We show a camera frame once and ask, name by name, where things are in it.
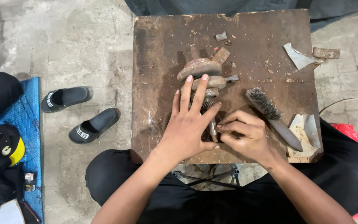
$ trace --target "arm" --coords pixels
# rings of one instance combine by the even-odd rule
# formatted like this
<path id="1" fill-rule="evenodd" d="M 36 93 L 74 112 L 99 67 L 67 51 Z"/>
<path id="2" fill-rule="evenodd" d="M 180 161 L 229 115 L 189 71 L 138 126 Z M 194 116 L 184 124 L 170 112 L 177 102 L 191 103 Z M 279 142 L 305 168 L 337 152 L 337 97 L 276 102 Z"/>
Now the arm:
<path id="1" fill-rule="evenodd" d="M 161 141 L 139 169 L 104 203 L 92 224 L 136 223 L 150 195 L 167 173 L 182 160 L 219 147 L 217 143 L 201 141 L 203 131 L 221 107 L 220 103 L 216 103 L 203 115 L 200 114 L 208 79 L 208 75 L 202 76 L 191 109 L 193 77 L 186 79 L 182 94 L 177 90 L 172 115 Z"/>
<path id="2" fill-rule="evenodd" d="M 265 123 L 236 110 L 219 125 L 220 139 L 264 167 L 308 224 L 355 224 L 348 212 L 299 170 L 267 145 Z M 234 136 L 233 132 L 242 134 Z"/>

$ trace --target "black slide sandal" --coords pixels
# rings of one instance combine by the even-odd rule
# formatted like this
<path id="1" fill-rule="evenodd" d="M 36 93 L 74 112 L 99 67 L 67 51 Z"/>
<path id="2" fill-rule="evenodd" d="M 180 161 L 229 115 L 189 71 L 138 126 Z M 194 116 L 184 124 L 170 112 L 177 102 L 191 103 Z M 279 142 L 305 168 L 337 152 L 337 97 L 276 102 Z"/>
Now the black slide sandal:
<path id="1" fill-rule="evenodd" d="M 68 89 L 50 91 L 41 101 L 41 110 L 44 113 L 61 111 L 74 104 L 86 102 L 92 98 L 92 88 L 77 86 Z"/>
<path id="2" fill-rule="evenodd" d="M 120 111 L 117 108 L 103 110 L 90 120 L 82 122 L 73 128 L 68 137 L 77 144 L 86 144 L 99 138 L 104 131 L 115 124 L 120 118 Z"/>

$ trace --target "left hand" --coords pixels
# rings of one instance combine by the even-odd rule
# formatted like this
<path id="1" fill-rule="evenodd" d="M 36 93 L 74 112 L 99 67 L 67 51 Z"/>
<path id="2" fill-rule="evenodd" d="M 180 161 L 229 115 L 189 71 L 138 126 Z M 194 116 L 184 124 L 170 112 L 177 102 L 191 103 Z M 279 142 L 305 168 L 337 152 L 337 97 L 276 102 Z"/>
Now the left hand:
<path id="1" fill-rule="evenodd" d="M 204 74 L 189 109 L 193 77 L 187 77 L 182 94 L 177 90 L 173 98 L 172 115 L 168 126 L 152 154 L 158 155 L 162 162 L 168 162 L 172 169 L 181 161 L 206 150 L 219 148 L 215 142 L 201 141 L 201 135 L 208 123 L 221 108 L 221 103 L 215 103 L 203 115 L 201 105 L 204 100 L 209 76 Z"/>

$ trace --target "hand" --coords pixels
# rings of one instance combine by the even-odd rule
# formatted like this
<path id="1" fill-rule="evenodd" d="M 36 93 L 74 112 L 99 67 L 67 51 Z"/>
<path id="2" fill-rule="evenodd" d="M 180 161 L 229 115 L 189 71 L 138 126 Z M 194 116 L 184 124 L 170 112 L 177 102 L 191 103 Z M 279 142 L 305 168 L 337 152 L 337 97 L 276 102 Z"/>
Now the hand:
<path id="1" fill-rule="evenodd" d="M 235 110 L 227 115 L 216 126 L 216 131 L 221 133 L 222 142 L 258 163 L 272 154 L 267 144 L 265 122 L 242 110 Z"/>
<path id="2" fill-rule="evenodd" d="M 193 77 L 187 77 L 182 89 L 182 94 L 177 90 L 173 98 L 172 115 L 161 141 L 152 153 L 159 155 L 173 166 L 177 166 L 182 160 L 192 157 L 206 150 L 219 148 L 215 142 L 201 141 L 201 135 L 208 123 L 221 108 L 218 102 L 201 115 L 201 105 L 204 100 L 209 76 L 204 74 L 194 96 L 191 109 L 189 109 Z"/>

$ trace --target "concrete floor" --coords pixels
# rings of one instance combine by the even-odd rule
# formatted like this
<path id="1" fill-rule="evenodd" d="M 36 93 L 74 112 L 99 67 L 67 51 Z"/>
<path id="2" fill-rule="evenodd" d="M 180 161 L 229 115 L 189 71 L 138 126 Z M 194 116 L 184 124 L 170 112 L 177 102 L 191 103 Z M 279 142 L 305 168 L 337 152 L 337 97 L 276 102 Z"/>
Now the concrete floor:
<path id="1" fill-rule="evenodd" d="M 91 101 L 42 115 L 45 223 L 89 223 L 99 206 L 85 187 L 88 163 L 106 149 L 129 149 L 133 14 L 124 0 L 0 0 L 0 71 L 19 79 L 41 77 L 41 91 L 92 86 Z M 341 58 L 315 70 L 319 107 L 358 97 L 358 13 L 312 34 L 313 46 L 341 48 Z M 105 108 L 121 119 L 99 140 L 72 143 L 67 133 Z M 333 106 L 329 122 L 350 122 L 358 131 L 358 101 Z M 205 176 L 206 166 L 178 166 Z M 216 167 L 216 173 L 229 169 Z M 263 176 L 257 164 L 241 165 L 242 185 Z M 216 190 L 209 185 L 202 190 Z"/>

